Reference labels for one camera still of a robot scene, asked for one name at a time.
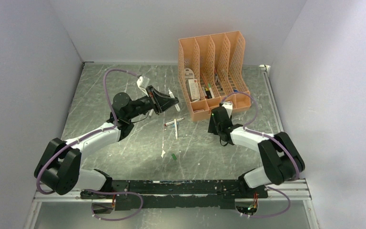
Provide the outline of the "white grey pen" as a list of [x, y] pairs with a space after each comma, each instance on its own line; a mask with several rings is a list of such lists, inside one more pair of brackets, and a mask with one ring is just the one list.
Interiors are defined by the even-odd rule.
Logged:
[[184, 118], [177, 118], [177, 119], [174, 119], [173, 121], [169, 121], [169, 122], [165, 123], [164, 126], [174, 125], [182, 120], [184, 120]]

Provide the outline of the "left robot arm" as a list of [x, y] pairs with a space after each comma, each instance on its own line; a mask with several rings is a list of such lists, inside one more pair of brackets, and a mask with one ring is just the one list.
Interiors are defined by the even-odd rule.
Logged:
[[112, 194], [112, 178], [94, 169], [81, 169], [82, 161], [103, 147], [125, 139], [132, 129], [132, 119], [150, 111], [163, 113], [179, 103], [178, 98], [146, 87], [146, 95], [132, 100], [125, 92], [116, 94], [112, 100], [110, 118], [98, 128], [68, 140], [52, 139], [36, 169], [37, 189], [45, 195], [64, 195], [73, 189], [91, 189], [100, 198]]

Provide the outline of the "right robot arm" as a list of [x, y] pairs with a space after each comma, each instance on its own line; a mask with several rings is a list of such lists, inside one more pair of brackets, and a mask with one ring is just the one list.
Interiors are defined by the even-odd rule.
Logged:
[[243, 146], [260, 154], [262, 166], [239, 177], [238, 192], [242, 197], [250, 197], [259, 186], [297, 180], [305, 170], [305, 163], [287, 133], [272, 135], [234, 125], [223, 106], [211, 111], [208, 133], [219, 136], [222, 146]]

